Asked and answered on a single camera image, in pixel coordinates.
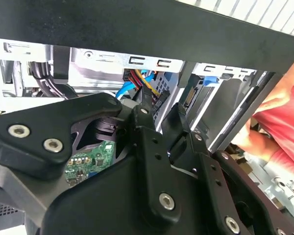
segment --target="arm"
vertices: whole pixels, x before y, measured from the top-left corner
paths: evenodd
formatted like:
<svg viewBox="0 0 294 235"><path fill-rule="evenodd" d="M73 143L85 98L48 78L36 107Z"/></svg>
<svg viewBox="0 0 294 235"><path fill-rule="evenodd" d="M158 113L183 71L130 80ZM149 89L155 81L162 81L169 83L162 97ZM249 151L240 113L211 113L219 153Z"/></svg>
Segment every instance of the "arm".
<svg viewBox="0 0 294 235"><path fill-rule="evenodd" d="M257 131L251 130L249 136L237 144L242 150L257 156L266 162L280 150L280 146L267 136L258 133Z"/></svg>
<svg viewBox="0 0 294 235"><path fill-rule="evenodd" d="M261 112L268 109L273 109L286 104L291 97L291 90L294 86L294 63L287 71L287 73L281 78L279 83L270 92L264 102L256 110Z"/></svg>
<svg viewBox="0 0 294 235"><path fill-rule="evenodd" d="M257 131L250 130L250 119L232 140L242 150L268 162L280 146Z"/></svg>
<svg viewBox="0 0 294 235"><path fill-rule="evenodd" d="M274 140L249 128L250 120L248 120L235 136L232 143L247 153L259 157L266 162L270 162L277 171L294 176L294 161L283 149Z"/></svg>

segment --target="green circuit board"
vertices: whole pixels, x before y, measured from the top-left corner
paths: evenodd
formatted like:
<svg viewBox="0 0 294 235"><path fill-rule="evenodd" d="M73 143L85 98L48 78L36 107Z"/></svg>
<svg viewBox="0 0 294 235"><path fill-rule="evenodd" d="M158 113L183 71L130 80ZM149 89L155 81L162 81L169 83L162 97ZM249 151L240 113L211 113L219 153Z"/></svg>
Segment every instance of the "green circuit board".
<svg viewBox="0 0 294 235"><path fill-rule="evenodd" d="M96 148L75 154L65 168L67 182L71 187L101 172L112 164L115 143L103 141Z"/></svg>

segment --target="hand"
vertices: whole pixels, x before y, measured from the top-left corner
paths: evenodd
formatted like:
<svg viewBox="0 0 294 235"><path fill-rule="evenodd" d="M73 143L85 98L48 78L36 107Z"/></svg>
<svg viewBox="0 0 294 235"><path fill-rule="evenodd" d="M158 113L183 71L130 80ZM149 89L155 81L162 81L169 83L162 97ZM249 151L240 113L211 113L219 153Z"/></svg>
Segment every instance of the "hand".
<svg viewBox="0 0 294 235"><path fill-rule="evenodd" d="M294 63L288 72L281 78L275 88L270 92L267 98L259 106L255 113L268 109L280 107L291 98L291 90L294 86Z"/></svg>
<svg viewBox="0 0 294 235"><path fill-rule="evenodd" d="M242 129L237 133L237 135L232 140L232 144L242 145L249 140L250 133L250 119L245 123Z"/></svg>
<svg viewBox="0 0 294 235"><path fill-rule="evenodd" d="M285 80L281 79L255 113L286 104L291 98L291 90L292 86L290 86Z"/></svg>

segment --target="red shirt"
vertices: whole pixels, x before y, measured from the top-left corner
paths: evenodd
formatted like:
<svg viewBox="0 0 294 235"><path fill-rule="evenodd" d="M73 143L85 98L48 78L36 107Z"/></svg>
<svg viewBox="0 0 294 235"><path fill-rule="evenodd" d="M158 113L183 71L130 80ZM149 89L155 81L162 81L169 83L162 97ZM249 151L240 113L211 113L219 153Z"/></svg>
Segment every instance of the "red shirt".
<svg viewBox="0 0 294 235"><path fill-rule="evenodd" d="M290 101L254 116L281 147L270 158L270 163L294 175L294 87Z"/></svg>

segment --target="metal screw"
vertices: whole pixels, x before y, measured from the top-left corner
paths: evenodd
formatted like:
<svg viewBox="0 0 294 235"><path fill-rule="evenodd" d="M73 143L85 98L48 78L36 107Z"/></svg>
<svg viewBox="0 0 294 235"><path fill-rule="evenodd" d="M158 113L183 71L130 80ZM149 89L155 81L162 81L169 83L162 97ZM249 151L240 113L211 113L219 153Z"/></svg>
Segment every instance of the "metal screw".
<svg viewBox="0 0 294 235"><path fill-rule="evenodd" d="M160 194L159 202L165 209L169 211L172 211L174 209L175 203L173 198L165 192Z"/></svg>
<svg viewBox="0 0 294 235"><path fill-rule="evenodd" d="M225 223L227 227L232 231L234 234L239 234L240 233L240 227L238 223L231 217L226 217L225 218Z"/></svg>
<svg viewBox="0 0 294 235"><path fill-rule="evenodd" d="M278 229L277 231L278 231L278 234L279 234L279 235L286 235L286 233L283 232L283 230L281 230L281 229Z"/></svg>
<svg viewBox="0 0 294 235"><path fill-rule="evenodd" d="M225 159L229 160L229 156L227 156L227 154L225 154L225 153L221 153L221 155L222 155Z"/></svg>
<svg viewBox="0 0 294 235"><path fill-rule="evenodd" d="M147 114L147 113L148 113L148 111L145 110L145 109L141 109L141 111L142 111L144 114Z"/></svg>
<svg viewBox="0 0 294 235"><path fill-rule="evenodd" d="M91 51L87 51L84 53L84 55L87 57L87 58L91 58L93 56L93 53Z"/></svg>
<svg viewBox="0 0 294 235"><path fill-rule="evenodd" d="M62 150L63 144L58 139L47 139L44 141L44 148L49 152L58 153Z"/></svg>
<svg viewBox="0 0 294 235"><path fill-rule="evenodd" d="M196 139L198 139L199 141L202 140L202 138L200 137L199 134L195 134Z"/></svg>
<svg viewBox="0 0 294 235"><path fill-rule="evenodd" d="M24 125L12 125L8 128L8 132L11 136L17 138L25 138L30 134L29 128Z"/></svg>

